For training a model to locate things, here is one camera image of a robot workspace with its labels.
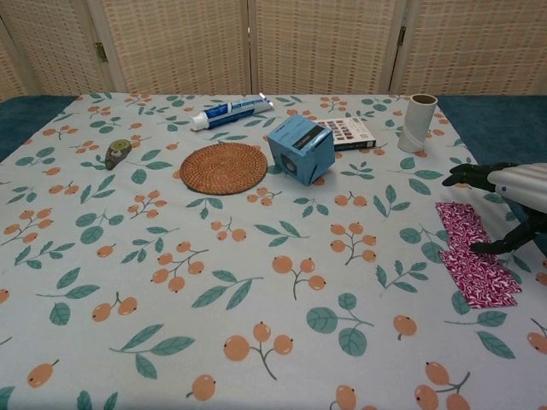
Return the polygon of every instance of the teal carpet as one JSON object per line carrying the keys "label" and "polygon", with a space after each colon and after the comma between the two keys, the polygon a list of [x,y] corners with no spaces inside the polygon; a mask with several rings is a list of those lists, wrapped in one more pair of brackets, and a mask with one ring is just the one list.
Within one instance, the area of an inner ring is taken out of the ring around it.
{"label": "teal carpet", "polygon": [[[17,97],[0,103],[0,161],[74,99]],[[547,162],[547,96],[443,96],[438,105],[479,164]],[[509,206],[518,220],[526,218],[520,205]],[[547,234],[535,242],[547,256]]]}

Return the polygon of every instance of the toothpaste cap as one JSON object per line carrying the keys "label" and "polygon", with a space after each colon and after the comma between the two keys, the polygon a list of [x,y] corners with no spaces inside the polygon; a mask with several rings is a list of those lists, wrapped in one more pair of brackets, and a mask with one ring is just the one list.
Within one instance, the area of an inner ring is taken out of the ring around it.
{"label": "toothpaste cap", "polygon": [[204,112],[199,113],[195,117],[191,117],[191,119],[194,122],[194,131],[202,130],[209,126],[209,119]]}

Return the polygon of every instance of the toothpaste tube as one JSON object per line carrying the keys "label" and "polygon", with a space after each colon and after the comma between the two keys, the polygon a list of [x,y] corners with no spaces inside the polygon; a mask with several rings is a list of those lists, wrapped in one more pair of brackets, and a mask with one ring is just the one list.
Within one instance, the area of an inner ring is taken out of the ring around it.
{"label": "toothpaste tube", "polygon": [[215,128],[216,126],[234,122],[249,115],[267,111],[273,107],[272,102],[262,93],[258,96],[246,97],[243,100],[227,102],[226,104],[206,109],[195,117],[192,117],[194,122],[193,129],[194,131],[198,131]]}

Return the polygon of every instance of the robotic hand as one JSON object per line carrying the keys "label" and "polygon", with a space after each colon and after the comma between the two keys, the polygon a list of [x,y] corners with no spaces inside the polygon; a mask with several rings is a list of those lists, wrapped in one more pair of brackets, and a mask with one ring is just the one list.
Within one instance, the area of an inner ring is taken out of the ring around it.
{"label": "robotic hand", "polygon": [[547,232],[547,163],[518,165],[500,162],[490,166],[462,164],[450,169],[444,186],[470,184],[496,192],[519,203],[528,219],[494,243],[472,243],[477,253],[499,255],[518,249],[540,232]]}

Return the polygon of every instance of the pink patterned cloth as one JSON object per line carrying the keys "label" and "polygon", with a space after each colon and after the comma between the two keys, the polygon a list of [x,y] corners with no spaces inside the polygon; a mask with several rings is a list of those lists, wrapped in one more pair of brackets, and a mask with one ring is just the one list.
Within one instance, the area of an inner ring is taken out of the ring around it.
{"label": "pink patterned cloth", "polygon": [[438,202],[438,214],[449,234],[450,250],[440,257],[471,308],[515,306],[511,295],[522,289],[495,255],[475,254],[471,243],[489,243],[480,217],[469,204]]}

